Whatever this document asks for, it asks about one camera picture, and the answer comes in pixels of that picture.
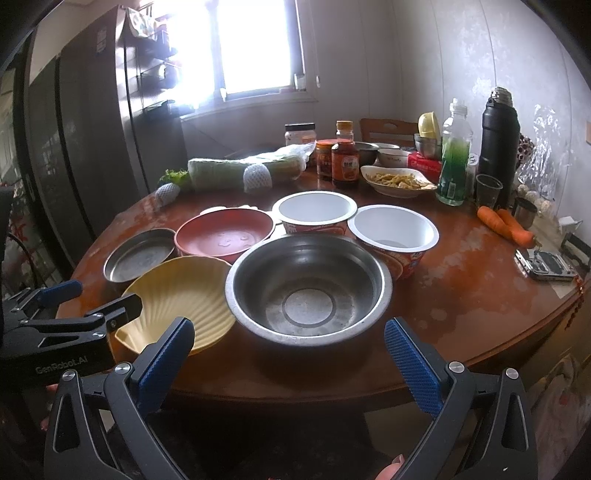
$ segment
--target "black thermos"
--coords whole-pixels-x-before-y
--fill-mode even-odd
[[[482,147],[478,173],[486,173],[503,184],[496,207],[506,208],[517,169],[517,148],[521,127],[513,108],[511,93],[497,87],[482,114]]]

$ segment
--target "metal bowl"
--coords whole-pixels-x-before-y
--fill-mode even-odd
[[[127,288],[136,278],[176,257],[174,230],[155,228],[127,239],[109,255],[103,267],[108,282]]]
[[[359,166],[373,165],[378,156],[379,147],[373,143],[355,142],[357,150],[359,150]]]
[[[441,138],[424,138],[419,134],[414,134],[414,146],[417,151],[428,160],[441,161]]]
[[[226,300],[239,323],[290,346],[323,346],[371,327],[392,296],[381,260],[355,241],[295,233],[251,248],[230,269]]]

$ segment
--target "white wall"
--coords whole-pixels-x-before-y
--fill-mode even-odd
[[[332,138],[335,120],[364,116],[417,121],[435,111],[443,123],[453,97],[469,107],[480,151],[482,112],[491,90],[509,89],[522,132],[534,137],[537,104],[557,112],[561,146],[572,163],[557,192],[560,215],[587,220],[575,195],[591,180],[591,92],[556,36],[520,0],[300,0],[308,80],[319,74],[315,102],[242,108],[183,122],[190,157],[227,154],[283,139],[283,125],[315,121]],[[262,122],[252,118],[263,115]],[[563,186],[566,193],[561,200]]]
[[[139,5],[139,0],[94,0],[88,5],[60,3],[37,27],[29,81],[32,82],[72,38],[115,5],[134,7]]]

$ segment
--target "wooden chair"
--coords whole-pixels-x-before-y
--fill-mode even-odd
[[[401,147],[414,147],[413,135],[418,133],[418,124],[388,118],[362,118],[359,126],[362,141],[394,143]]]

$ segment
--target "tissue box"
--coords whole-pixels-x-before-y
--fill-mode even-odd
[[[442,163],[437,160],[428,160],[419,152],[411,153],[408,156],[408,168],[418,170],[427,177],[427,180],[435,185],[439,182],[441,175]]]

